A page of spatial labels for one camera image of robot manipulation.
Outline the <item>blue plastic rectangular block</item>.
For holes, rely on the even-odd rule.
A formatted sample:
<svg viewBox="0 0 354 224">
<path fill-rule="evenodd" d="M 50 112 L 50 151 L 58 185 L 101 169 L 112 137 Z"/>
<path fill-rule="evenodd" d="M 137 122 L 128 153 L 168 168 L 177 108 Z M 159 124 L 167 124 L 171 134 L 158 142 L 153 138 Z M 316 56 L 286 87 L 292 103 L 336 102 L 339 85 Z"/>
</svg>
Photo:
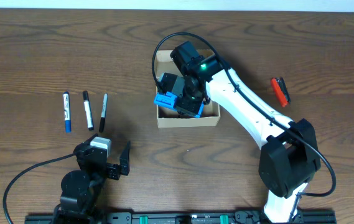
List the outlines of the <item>blue plastic rectangular block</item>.
<svg viewBox="0 0 354 224">
<path fill-rule="evenodd" d="M 169 91 L 165 94 L 157 93 L 154 104 L 193 118 L 200 118 L 204 108 L 202 101 L 195 101 L 189 97 L 179 97 Z"/>
</svg>

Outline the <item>black whiteboard marker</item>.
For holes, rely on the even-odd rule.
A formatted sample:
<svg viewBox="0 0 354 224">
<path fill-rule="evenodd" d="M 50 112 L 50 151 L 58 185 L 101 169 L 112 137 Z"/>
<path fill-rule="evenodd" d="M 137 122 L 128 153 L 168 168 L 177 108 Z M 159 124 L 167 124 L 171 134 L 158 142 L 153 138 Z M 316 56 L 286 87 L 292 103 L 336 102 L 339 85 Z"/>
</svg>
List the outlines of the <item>black whiteboard marker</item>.
<svg viewBox="0 0 354 224">
<path fill-rule="evenodd" d="M 93 118 L 91 114 L 89 95 L 87 91 L 83 91 L 82 94 L 83 94 L 83 104 L 84 104 L 84 109 L 86 114 L 87 127 L 90 131 L 92 131 L 94 130 L 94 124 L 93 124 Z"/>
</svg>

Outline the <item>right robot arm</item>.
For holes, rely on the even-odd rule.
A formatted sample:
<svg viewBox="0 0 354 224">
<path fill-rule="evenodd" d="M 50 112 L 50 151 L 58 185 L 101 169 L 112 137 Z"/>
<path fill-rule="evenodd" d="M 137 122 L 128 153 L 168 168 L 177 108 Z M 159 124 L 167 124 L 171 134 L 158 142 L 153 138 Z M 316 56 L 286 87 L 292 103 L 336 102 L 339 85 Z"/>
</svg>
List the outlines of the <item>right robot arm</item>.
<svg viewBox="0 0 354 224">
<path fill-rule="evenodd" d="M 186 41 L 170 53 L 180 74 L 164 72 L 154 103 L 199 118 L 205 100 L 224 107 L 261 150 L 259 175 L 269 189 L 264 214 L 273 223 L 293 221 L 299 194 L 320 169 L 314 127 L 294 122 L 267 105 L 216 55 L 204 57 Z"/>
</svg>

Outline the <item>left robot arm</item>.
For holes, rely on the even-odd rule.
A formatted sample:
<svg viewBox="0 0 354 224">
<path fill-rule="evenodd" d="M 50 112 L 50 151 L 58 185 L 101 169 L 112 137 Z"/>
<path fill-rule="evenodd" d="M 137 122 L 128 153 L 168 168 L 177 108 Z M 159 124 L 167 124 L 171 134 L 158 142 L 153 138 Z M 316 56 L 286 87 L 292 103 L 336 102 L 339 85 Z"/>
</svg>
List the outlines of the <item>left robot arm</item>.
<svg viewBox="0 0 354 224">
<path fill-rule="evenodd" d="M 111 140 L 94 134 L 73 150 L 79 166 L 61 181 L 60 204 L 54 209 L 52 223 L 106 223 L 105 211 L 96 207 L 96 201 L 107 179 L 119 180 L 130 171 L 128 142 L 119 157 L 119 164 L 107 162 Z"/>
</svg>

